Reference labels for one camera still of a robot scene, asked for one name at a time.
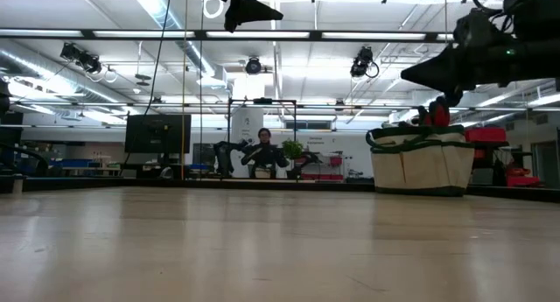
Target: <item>potted plant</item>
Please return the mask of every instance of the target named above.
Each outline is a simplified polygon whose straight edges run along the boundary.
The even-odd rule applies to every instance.
[[[296,160],[301,158],[304,151],[304,145],[294,140],[285,140],[282,142],[283,154],[293,163],[291,171],[286,171],[288,179],[298,179],[301,176],[301,167],[295,166]]]

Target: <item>canvas bag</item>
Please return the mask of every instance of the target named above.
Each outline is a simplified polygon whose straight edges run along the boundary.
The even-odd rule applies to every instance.
[[[474,147],[465,141],[463,126],[370,130],[366,141],[377,192],[450,196],[465,192]]]

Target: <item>green plant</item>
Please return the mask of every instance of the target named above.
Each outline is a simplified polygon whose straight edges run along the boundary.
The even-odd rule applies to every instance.
[[[301,158],[301,154],[304,151],[304,145],[298,141],[286,140],[282,142],[283,154],[289,159]]]

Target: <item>wooden floor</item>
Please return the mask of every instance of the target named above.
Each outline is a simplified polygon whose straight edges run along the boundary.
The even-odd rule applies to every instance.
[[[560,207],[156,188],[0,199],[0,301],[560,301]]]

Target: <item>computer monitor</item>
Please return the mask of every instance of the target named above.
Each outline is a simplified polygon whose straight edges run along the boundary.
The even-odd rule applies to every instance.
[[[124,150],[127,153],[181,153],[184,134],[183,152],[189,153],[191,116],[185,115],[184,129],[182,117],[182,115],[129,116]]]

